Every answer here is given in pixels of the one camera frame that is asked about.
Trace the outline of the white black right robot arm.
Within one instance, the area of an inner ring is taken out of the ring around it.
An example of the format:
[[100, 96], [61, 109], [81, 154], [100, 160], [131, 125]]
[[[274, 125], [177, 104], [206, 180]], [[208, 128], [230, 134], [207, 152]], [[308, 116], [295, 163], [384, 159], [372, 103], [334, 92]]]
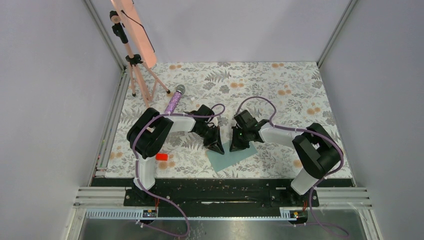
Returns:
[[306, 129], [273, 125], [270, 120], [256, 120], [247, 110], [234, 116], [231, 152], [243, 151], [251, 142], [273, 143], [295, 149], [302, 170], [294, 178], [287, 191], [287, 201], [293, 206], [307, 199], [307, 192], [315, 187], [332, 168], [344, 159], [340, 147], [319, 123]]

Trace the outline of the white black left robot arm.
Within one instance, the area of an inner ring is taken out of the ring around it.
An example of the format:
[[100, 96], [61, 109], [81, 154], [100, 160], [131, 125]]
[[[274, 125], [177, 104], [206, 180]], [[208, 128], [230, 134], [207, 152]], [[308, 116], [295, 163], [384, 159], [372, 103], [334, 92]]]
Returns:
[[216, 120], [222, 113], [215, 114], [204, 104], [198, 110], [184, 113], [168, 110], [160, 113], [152, 107], [144, 111], [126, 135], [136, 158], [133, 182], [139, 189], [135, 197], [142, 205], [148, 206], [155, 200], [155, 192], [151, 188], [155, 185], [156, 155], [170, 133], [195, 133], [203, 139], [206, 149], [221, 155], [225, 153]]

